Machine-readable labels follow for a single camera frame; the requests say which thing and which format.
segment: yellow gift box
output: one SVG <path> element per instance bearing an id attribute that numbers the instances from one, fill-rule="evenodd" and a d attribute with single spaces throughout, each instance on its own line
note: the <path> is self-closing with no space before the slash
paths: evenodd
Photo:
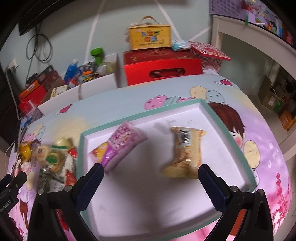
<path id="1" fill-rule="evenodd" d="M 146 18 L 158 24 L 142 24 Z M 157 22 L 151 16 L 145 16 L 136 26 L 128 27 L 131 50 L 171 47 L 170 25 Z"/>

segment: black cable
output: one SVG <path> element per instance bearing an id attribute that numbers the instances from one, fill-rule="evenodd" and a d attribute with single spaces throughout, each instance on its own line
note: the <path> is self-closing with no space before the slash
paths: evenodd
<path id="1" fill-rule="evenodd" d="M 33 61 L 34 56 L 36 57 L 36 59 L 38 61 L 45 62 L 45 63 L 48 63 L 51 60 L 51 58 L 52 58 L 52 44 L 51 44 L 50 40 L 48 39 L 48 37 L 46 37 L 44 34 L 41 34 L 40 33 L 41 25 L 42 25 L 42 22 L 40 23 L 39 27 L 35 26 L 35 32 L 36 32 L 36 34 L 32 38 L 30 38 L 30 40 L 28 41 L 27 46 L 26 46 L 26 58 L 28 60 L 31 60 L 30 65 L 29 65 L 29 69 L 28 69 L 26 80 L 29 77 L 29 73 L 30 73 L 30 69 L 31 69 L 31 66 L 32 66 L 32 61 Z M 43 37 L 48 42 L 48 44 L 49 44 L 49 55 L 46 57 L 45 54 L 44 54 L 44 52 L 43 52 L 45 59 L 40 59 L 38 57 L 38 55 L 37 55 L 37 50 L 38 50 L 38 46 L 39 46 L 39 37 Z M 34 38 L 35 38 L 34 50 L 33 50 L 33 53 L 31 55 L 31 57 L 29 57 L 28 56 L 28 47 L 29 47 L 30 42 Z"/>

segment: cartoon boy's hair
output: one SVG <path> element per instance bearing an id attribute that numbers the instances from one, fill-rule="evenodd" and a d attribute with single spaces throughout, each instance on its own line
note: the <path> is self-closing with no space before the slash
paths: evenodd
<path id="1" fill-rule="evenodd" d="M 233 129 L 235 129 L 243 138 L 245 126 L 235 109 L 216 102 L 209 103 L 209 106 L 216 112 L 229 131 L 233 132 Z"/>

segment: power outlet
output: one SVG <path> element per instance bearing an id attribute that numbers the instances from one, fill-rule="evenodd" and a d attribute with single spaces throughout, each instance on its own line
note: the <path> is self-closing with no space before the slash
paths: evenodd
<path id="1" fill-rule="evenodd" d="M 11 71 L 15 71 L 17 67 L 18 67 L 18 64 L 17 64 L 17 61 L 15 59 L 13 59 L 13 61 L 8 65 L 8 68 Z"/>

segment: blue bottle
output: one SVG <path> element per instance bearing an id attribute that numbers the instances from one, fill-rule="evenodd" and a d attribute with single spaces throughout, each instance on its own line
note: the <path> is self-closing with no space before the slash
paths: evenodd
<path id="1" fill-rule="evenodd" d="M 78 60 L 74 59 L 73 63 L 69 65 L 64 77 L 65 84 L 68 84 L 69 81 L 71 81 L 74 78 L 74 76 L 79 72 L 77 63 L 78 63 Z"/>

